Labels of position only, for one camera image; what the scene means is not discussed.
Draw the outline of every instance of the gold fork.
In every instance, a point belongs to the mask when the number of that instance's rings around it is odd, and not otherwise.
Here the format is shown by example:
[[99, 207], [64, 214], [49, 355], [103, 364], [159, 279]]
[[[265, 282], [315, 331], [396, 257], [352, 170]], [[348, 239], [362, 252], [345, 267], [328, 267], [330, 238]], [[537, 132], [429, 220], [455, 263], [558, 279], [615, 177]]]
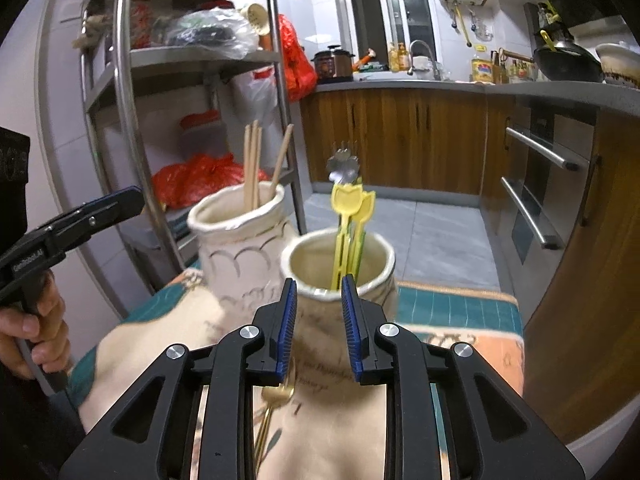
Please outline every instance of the gold fork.
[[264, 448], [267, 444], [267, 436], [269, 434], [269, 426], [271, 425], [271, 415], [273, 410], [281, 408], [287, 404], [293, 397], [293, 390], [296, 384], [296, 363], [291, 358], [289, 363], [289, 371], [284, 379], [284, 384], [280, 386], [265, 386], [262, 389], [262, 399], [266, 402], [267, 407], [264, 411], [264, 418], [258, 430], [258, 437], [255, 439], [254, 446], [254, 463], [255, 473], [258, 474], [260, 463], [264, 455]]

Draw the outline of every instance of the silver drawer handle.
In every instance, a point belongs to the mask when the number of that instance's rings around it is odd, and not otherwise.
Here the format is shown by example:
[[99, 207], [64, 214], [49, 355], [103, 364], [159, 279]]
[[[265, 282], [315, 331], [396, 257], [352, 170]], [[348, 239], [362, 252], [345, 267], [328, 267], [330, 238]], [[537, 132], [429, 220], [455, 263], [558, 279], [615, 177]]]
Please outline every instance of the silver drawer handle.
[[558, 249], [559, 244], [556, 237], [543, 234], [543, 232], [540, 230], [540, 227], [538, 227], [538, 224], [536, 224], [533, 216], [520, 199], [519, 195], [516, 193], [513, 187], [511, 187], [511, 184], [509, 184], [509, 181], [506, 178], [502, 177], [500, 179], [500, 183], [504, 186], [504, 189], [507, 190], [507, 194], [514, 201], [515, 205], [522, 213], [522, 216], [524, 216], [527, 225], [533, 231], [533, 235], [536, 237], [536, 240], [538, 241], [540, 246], [543, 249]]
[[580, 169], [580, 166], [578, 164], [576, 164], [575, 162], [572, 162], [570, 160], [566, 160], [564, 157], [558, 155], [556, 152], [554, 152], [553, 150], [550, 150], [546, 146], [543, 146], [542, 144], [540, 144], [539, 142], [535, 141], [534, 139], [532, 139], [528, 135], [525, 135], [525, 134], [519, 132], [518, 130], [514, 130], [510, 126], [507, 126], [506, 130], [507, 130], [507, 133], [511, 137], [515, 137], [520, 142], [526, 144], [530, 148], [533, 148], [538, 153], [540, 153], [544, 157], [548, 158], [548, 160], [550, 160], [556, 166], [559, 166], [560, 168], [563, 168], [563, 169], [569, 170], [569, 171], [578, 171], [578, 169]]

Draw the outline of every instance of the yellow dish soap bottle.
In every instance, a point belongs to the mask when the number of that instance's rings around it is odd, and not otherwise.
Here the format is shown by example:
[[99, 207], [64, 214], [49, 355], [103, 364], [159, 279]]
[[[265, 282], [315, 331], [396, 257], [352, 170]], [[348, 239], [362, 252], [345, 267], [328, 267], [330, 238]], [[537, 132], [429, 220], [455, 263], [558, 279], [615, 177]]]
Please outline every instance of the yellow dish soap bottle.
[[389, 43], [389, 70], [391, 70], [391, 72], [400, 72], [398, 50], [393, 43]]
[[482, 83], [494, 82], [493, 67], [484, 45], [476, 45], [476, 52], [471, 60], [471, 79]]
[[411, 68], [409, 62], [409, 53], [404, 46], [404, 43], [398, 43], [398, 65], [400, 66], [400, 70], [405, 72]]

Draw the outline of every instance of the gray tile floor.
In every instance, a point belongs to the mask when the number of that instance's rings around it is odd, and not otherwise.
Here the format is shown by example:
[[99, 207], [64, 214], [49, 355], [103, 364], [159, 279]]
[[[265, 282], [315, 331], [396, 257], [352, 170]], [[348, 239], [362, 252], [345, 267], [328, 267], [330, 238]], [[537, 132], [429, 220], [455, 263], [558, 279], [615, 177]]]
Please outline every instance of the gray tile floor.
[[[305, 213], [310, 231], [337, 226], [327, 194], [309, 197]], [[399, 279], [500, 290], [478, 209], [379, 198], [367, 230], [393, 245]]]

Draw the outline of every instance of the gray countertop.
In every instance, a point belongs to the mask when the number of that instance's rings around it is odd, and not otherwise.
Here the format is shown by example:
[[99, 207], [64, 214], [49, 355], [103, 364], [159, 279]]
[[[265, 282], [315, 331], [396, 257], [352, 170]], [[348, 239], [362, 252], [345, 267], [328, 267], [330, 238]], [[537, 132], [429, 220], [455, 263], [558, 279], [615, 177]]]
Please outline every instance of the gray countertop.
[[579, 81], [546, 81], [507, 85], [485, 85], [482, 83], [456, 83], [453, 81], [424, 81], [416, 79], [382, 79], [376, 81], [354, 81], [327, 83], [316, 87], [316, 92], [355, 90], [366, 88], [426, 88], [477, 92], [495, 95], [539, 97], [549, 100], [564, 100], [574, 103], [608, 108], [640, 118], [640, 91], [622, 86]]

